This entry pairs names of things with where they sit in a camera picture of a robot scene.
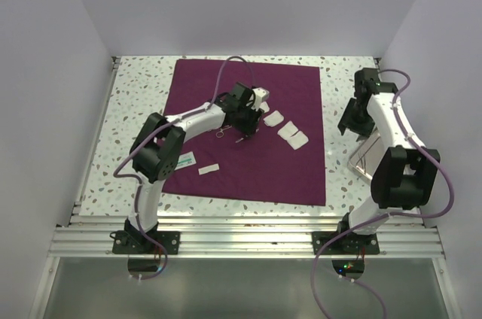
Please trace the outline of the steel instrument tray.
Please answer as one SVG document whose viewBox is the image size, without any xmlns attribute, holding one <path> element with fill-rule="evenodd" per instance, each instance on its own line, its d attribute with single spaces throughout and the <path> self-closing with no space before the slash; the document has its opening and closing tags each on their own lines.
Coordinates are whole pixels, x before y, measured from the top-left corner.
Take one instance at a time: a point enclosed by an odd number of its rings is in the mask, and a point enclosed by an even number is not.
<svg viewBox="0 0 482 319">
<path fill-rule="evenodd" d="M 360 138 L 349 155 L 348 167 L 362 180 L 370 183 L 384 154 L 380 133 L 375 129 L 370 137 Z"/>
</svg>

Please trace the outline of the steel forceps clamp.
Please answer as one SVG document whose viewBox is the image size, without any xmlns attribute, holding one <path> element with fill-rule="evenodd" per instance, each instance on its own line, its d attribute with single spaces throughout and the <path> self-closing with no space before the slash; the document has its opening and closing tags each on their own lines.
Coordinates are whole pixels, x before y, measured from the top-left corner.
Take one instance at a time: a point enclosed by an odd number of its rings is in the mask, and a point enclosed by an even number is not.
<svg viewBox="0 0 482 319">
<path fill-rule="evenodd" d="M 216 133 L 215 133 L 215 137 L 216 138 L 223 138 L 224 135 L 225 135 L 225 132 L 229 129 L 231 129 L 232 126 L 224 126 L 224 127 L 221 127 Z"/>
</svg>

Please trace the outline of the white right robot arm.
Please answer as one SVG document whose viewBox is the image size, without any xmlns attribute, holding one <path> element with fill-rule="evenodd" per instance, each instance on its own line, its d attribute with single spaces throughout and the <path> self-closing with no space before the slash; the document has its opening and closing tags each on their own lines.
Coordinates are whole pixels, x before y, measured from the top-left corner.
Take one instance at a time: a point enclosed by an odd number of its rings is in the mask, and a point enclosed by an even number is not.
<svg viewBox="0 0 482 319">
<path fill-rule="evenodd" d="M 345 216 L 347 228 L 335 236 L 338 249 L 348 254 L 362 245 L 362 235 L 373 235 L 391 216 L 410 215 L 427 204 L 441 160 L 412 130 L 394 83 L 382 82 L 375 68 L 363 68 L 355 73 L 354 89 L 337 127 L 362 138 L 377 131 L 384 153 L 369 198 Z"/>
</svg>

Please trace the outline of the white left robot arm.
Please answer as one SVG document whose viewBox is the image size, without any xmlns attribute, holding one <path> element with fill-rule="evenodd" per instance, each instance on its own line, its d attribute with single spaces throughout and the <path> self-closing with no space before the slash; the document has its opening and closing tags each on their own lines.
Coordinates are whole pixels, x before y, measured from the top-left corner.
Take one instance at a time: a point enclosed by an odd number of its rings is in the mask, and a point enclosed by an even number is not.
<svg viewBox="0 0 482 319">
<path fill-rule="evenodd" d="M 127 162 L 133 164 L 138 187 L 133 210 L 126 219 L 125 230 L 131 234 L 130 244 L 139 253 L 148 253 L 157 243 L 157 206 L 166 180 L 173 175 L 184 143 L 206 132 L 226 127 L 249 138 L 258 131 L 264 111 L 261 104 L 269 91 L 249 88 L 237 83 L 229 93 L 184 113 L 162 116 L 151 114 L 137 135 Z"/>
</svg>

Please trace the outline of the steel tweezers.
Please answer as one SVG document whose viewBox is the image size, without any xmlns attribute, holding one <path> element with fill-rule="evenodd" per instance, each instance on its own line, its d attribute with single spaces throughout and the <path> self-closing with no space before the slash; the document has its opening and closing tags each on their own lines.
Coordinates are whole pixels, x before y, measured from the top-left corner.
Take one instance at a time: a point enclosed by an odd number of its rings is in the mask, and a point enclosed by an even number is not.
<svg viewBox="0 0 482 319">
<path fill-rule="evenodd" d="M 357 166 L 363 171 L 367 172 L 369 169 L 369 153 L 370 147 L 362 147 L 358 152 Z"/>
</svg>

